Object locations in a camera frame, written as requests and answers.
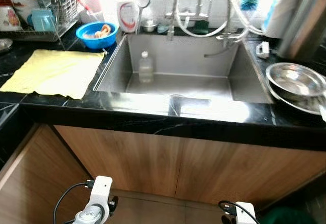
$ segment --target white mug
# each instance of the white mug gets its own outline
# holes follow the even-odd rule
[[[18,30],[21,30],[21,26],[14,9],[10,6],[0,7],[0,31]]]
[[[37,0],[11,0],[16,13],[28,23],[28,17],[32,14],[33,9],[39,9]]]

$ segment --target dish towel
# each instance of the dish towel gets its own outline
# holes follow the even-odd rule
[[[70,96],[82,99],[104,53],[35,50],[0,92]]]

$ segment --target blue bowl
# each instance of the blue bowl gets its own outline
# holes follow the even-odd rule
[[[100,31],[104,24],[108,24],[111,27],[111,33],[106,37],[100,38],[86,38],[83,35],[93,35],[95,32]],[[84,24],[76,30],[76,36],[85,43],[86,47],[91,49],[102,49],[110,47],[116,41],[116,35],[118,27],[115,24],[108,22],[92,22]]]

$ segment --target dish soap bottle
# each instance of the dish soap bottle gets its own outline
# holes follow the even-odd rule
[[[153,70],[153,60],[148,57],[148,52],[142,52],[142,58],[139,60],[139,82],[152,82],[154,80]]]
[[[120,29],[124,32],[134,32],[138,26],[139,7],[132,0],[120,0],[117,4]]]

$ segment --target wooden cabinet door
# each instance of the wooden cabinet door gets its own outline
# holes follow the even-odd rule
[[[52,223],[53,209],[61,195],[73,184],[90,178],[45,125],[1,176],[0,222],[10,224]],[[68,193],[59,206],[57,223],[74,219],[89,196],[90,191],[83,187]]]
[[[182,138],[56,126],[89,173],[113,188],[174,197]]]
[[[325,173],[326,152],[189,139],[184,143],[176,197],[266,206]]]

